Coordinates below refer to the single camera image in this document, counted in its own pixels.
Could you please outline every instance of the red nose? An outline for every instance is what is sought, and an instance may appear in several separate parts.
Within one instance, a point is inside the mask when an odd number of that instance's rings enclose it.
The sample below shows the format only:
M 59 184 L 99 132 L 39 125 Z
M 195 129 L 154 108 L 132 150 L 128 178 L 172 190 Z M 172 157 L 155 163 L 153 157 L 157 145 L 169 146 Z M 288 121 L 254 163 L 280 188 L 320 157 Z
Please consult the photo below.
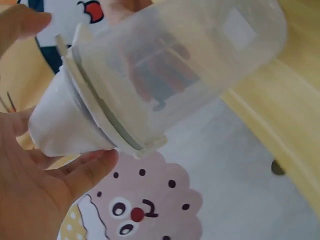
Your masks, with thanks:
M 139 208 L 139 207 L 135 207 L 134 209 L 132 209 L 131 211 L 131 219 L 132 221 L 136 222 L 136 223 L 140 223 L 145 217 L 145 212 Z

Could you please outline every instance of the clear plastic cup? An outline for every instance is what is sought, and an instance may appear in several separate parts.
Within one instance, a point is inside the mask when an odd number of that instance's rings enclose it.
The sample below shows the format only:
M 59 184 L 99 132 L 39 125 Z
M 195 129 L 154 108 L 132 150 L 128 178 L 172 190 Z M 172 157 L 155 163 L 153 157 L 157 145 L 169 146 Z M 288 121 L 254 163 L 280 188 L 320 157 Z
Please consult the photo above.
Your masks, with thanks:
M 276 57 L 285 42 L 276 0 L 166 0 L 72 53 L 117 131 L 147 144 Z

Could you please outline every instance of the small hole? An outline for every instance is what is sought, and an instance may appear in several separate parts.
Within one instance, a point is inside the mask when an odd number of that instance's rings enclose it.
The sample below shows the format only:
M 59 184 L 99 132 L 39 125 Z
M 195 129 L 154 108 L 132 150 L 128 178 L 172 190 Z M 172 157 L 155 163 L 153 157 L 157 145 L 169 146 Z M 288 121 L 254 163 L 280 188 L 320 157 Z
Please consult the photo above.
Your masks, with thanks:
M 190 204 L 184 204 L 183 206 L 182 206 L 182 209 L 183 210 L 188 210 L 190 208 Z
M 144 169 L 141 169 L 140 171 L 139 171 L 139 174 L 140 174 L 140 176 L 145 176 L 146 175 L 146 170 L 144 170 Z
M 169 185 L 170 188 L 174 189 L 176 187 L 176 182 L 173 181 L 173 180 L 170 180 L 168 185 Z
M 286 175 L 286 172 L 281 168 L 281 166 L 278 164 L 277 160 L 274 160 L 271 164 L 271 171 L 274 175 L 277 176 L 284 176 Z

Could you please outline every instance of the cartoon eye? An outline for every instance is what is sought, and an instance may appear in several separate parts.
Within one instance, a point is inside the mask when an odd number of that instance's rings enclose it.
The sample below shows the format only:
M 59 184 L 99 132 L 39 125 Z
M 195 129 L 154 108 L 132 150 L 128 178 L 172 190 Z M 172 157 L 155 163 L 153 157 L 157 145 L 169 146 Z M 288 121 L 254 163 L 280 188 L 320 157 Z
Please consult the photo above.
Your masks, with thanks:
M 117 229 L 119 237 L 129 237 L 138 230 L 139 224 L 132 220 L 124 221 Z
M 131 210 L 130 202 L 123 197 L 116 197 L 109 205 L 110 215 L 114 219 L 125 219 L 129 217 Z

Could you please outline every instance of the cartoon mouth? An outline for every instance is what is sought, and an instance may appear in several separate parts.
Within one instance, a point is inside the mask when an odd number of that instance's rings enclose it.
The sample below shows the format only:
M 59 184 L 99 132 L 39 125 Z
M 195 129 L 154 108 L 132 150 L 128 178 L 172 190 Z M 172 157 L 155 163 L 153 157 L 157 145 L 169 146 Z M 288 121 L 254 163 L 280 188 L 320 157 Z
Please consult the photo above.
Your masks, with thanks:
M 97 0 L 87 2 L 79 1 L 77 5 L 83 4 L 84 13 L 90 16 L 90 24 L 96 24 L 104 19 L 104 12 Z
M 155 208 L 155 204 L 152 201 L 143 199 L 142 203 L 150 206 L 150 212 L 145 213 L 145 216 L 147 218 L 157 218 L 159 216 L 158 213 L 155 213 L 156 208 Z

